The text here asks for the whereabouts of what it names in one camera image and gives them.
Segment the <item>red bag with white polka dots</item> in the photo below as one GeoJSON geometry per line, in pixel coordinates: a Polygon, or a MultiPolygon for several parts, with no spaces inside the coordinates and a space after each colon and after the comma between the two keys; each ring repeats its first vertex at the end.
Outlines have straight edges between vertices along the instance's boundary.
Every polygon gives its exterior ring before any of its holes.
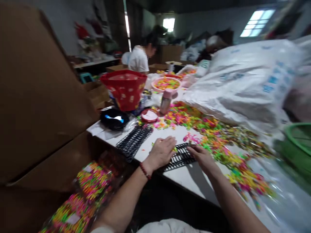
{"type": "Polygon", "coordinates": [[[100,77],[100,81],[111,91],[121,111],[138,108],[146,79],[146,75],[130,70],[115,71],[100,77]]]}

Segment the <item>white shirt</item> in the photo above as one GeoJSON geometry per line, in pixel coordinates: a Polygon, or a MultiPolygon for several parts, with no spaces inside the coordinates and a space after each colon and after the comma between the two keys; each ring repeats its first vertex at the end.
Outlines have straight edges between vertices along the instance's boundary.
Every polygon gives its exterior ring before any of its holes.
{"type": "MultiPolygon", "coordinates": [[[[177,219],[166,219],[160,222],[148,223],[137,233],[210,233],[208,231],[197,230],[187,223],[177,219]]],[[[113,233],[109,227],[99,227],[91,233],[113,233]]]]}
{"type": "Polygon", "coordinates": [[[149,72],[148,58],[141,46],[136,45],[130,54],[129,70],[136,72],[149,72]]]}

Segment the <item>black plastic comb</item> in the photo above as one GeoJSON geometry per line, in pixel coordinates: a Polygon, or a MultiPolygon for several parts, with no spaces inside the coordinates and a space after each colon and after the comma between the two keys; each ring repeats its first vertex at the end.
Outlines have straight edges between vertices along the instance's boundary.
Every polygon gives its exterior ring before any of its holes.
{"type": "Polygon", "coordinates": [[[177,153],[171,158],[168,165],[161,167],[160,172],[167,172],[179,167],[186,166],[187,164],[195,162],[195,158],[191,157],[189,151],[186,149],[188,143],[176,145],[177,153]]]}
{"type": "Polygon", "coordinates": [[[153,132],[153,128],[147,125],[136,125],[135,128],[121,141],[117,143],[116,148],[119,149],[126,157],[128,162],[131,162],[136,155],[142,143],[153,132]]]}

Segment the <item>table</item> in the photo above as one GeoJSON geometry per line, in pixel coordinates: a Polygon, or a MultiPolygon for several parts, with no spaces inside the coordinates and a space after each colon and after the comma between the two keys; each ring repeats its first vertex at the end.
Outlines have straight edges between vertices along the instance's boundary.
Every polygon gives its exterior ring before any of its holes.
{"type": "Polygon", "coordinates": [[[108,58],[96,62],[88,62],[84,64],[75,65],[73,67],[78,73],[87,72],[94,76],[99,75],[101,73],[105,73],[107,71],[106,67],[118,65],[119,62],[120,62],[119,59],[108,58]]]}
{"type": "MultiPolygon", "coordinates": [[[[180,90],[178,92],[177,98],[175,98],[174,101],[180,100],[184,92],[185,92],[184,90],[180,90]]],[[[106,140],[105,138],[105,131],[97,133],[96,137],[98,137],[99,139],[115,147],[119,141],[121,141],[124,137],[126,137],[130,133],[130,131],[131,130],[129,130],[126,133],[121,134],[118,137],[111,138],[108,140],[106,140]]],[[[176,126],[175,130],[172,130],[171,128],[164,129],[164,130],[154,129],[153,133],[141,145],[141,147],[139,148],[134,158],[138,160],[139,162],[144,161],[147,158],[149,151],[152,148],[152,142],[155,142],[157,138],[166,138],[167,136],[172,135],[176,137],[177,145],[184,143],[183,138],[184,136],[187,135],[188,132],[190,132],[192,135],[196,134],[198,137],[201,137],[201,135],[198,132],[196,132],[194,129],[187,131],[187,129],[183,126],[176,126]]],[[[242,149],[235,147],[235,146],[227,146],[227,147],[229,150],[235,153],[243,151],[242,149]]],[[[227,169],[227,167],[220,164],[219,162],[216,162],[216,163],[221,169],[221,171],[223,172],[223,174],[229,174],[229,170],[227,169]]],[[[217,198],[215,196],[213,187],[211,185],[211,182],[209,181],[208,177],[202,172],[197,162],[165,172],[163,173],[163,176],[170,179],[174,183],[182,186],[184,189],[220,207],[217,201],[217,198]]],[[[262,221],[262,223],[273,233],[281,232],[281,229],[279,228],[279,226],[275,224],[271,220],[271,218],[268,216],[268,213],[266,212],[265,208],[263,207],[261,211],[258,211],[251,197],[249,196],[249,194],[246,193],[246,195],[248,196],[248,200],[249,200],[246,204],[253,211],[253,213],[262,221]]]]}
{"type": "Polygon", "coordinates": [[[95,62],[88,62],[88,63],[83,63],[83,64],[79,64],[79,65],[74,65],[75,69],[79,69],[79,68],[83,68],[83,67],[87,67],[87,66],[92,66],[92,65],[98,65],[98,64],[102,64],[102,63],[106,63],[106,62],[110,62],[110,61],[116,61],[119,59],[116,58],[108,58],[105,60],[100,60],[100,61],[95,61],[95,62]]]}

